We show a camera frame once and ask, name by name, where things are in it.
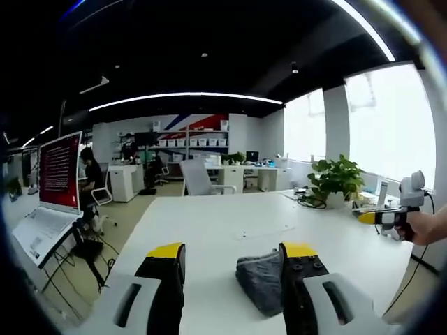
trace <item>person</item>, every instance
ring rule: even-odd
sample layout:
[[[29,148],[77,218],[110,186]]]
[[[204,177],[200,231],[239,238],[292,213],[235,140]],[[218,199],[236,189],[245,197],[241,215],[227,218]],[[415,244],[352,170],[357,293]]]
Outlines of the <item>person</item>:
[[[447,238],[447,205],[436,214],[427,214],[421,211],[408,213],[406,221],[414,231],[414,244],[426,246]],[[397,228],[397,232],[399,235],[405,236],[402,228]]]
[[[91,190],[104,187],[103,175],[98,162],[93,156],[93,151],[89,147],[83,149],[80,156],[82,162],[85,164],[85,176],[87,178],[80,181],[79,185],[80,209],[84,212],[82,219],[87,225],[97,231],[99,226],[98,217],[95,216],[95,213],[89,205],[94,203]]]
[[[125,137],[125,142],[121,148],[122,159],[124,161],[129,161],[130,164],[136,163],[136,158],[138,154],[138,147],[132,140],[132,134],[127,133]]]

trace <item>keyboard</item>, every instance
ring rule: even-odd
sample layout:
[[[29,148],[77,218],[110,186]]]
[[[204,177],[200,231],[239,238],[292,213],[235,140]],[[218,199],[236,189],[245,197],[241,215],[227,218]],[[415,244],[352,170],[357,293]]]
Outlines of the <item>keyboard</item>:
[[[67,225],[73,222],[73,219],[67,215],[41,207],[35,209],[28,218],[35,221],[37,231],[51,239],[57,237]]]

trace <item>hand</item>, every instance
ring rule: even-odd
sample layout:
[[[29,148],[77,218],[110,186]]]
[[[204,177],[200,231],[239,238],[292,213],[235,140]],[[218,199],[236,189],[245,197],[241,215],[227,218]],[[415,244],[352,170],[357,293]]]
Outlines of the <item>hand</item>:
[[[426,214],[421,211],[412,211],[406,215],[406,221],[414,231],[413,243],[419,246],[426,246],[432,243],[432,231],[436,226],[434,215]],[[397,233],[405,237],[405,231],[402,228],[396,228]]]

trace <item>green leaves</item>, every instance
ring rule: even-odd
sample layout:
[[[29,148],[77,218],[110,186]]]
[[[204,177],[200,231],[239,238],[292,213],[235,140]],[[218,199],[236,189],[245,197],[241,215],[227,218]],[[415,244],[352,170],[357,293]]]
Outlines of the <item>green leaves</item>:
[[[318,172],[318,177],[314,173],[307,175],[314,197],[318,200],[326,201],[329,193],[343,192],[346,199],[351,198],[351,194],[358,192],[365,183],[360,177],[363,172],[358,168],[356,162],[351,162],[344,155],[340,155],[340,160],[321,160],[312,164],[312,168]]]

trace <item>monitor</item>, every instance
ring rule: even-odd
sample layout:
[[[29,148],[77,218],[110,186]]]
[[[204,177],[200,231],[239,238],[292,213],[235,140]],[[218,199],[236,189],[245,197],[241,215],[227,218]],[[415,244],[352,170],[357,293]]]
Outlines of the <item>monitor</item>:
[[[79,214],[78,165],[82,132],[48,142],[39,161],[40,206]]]
[[[246,152],[247,162],[257,162],[259,160],[259,151],[247,151]]]

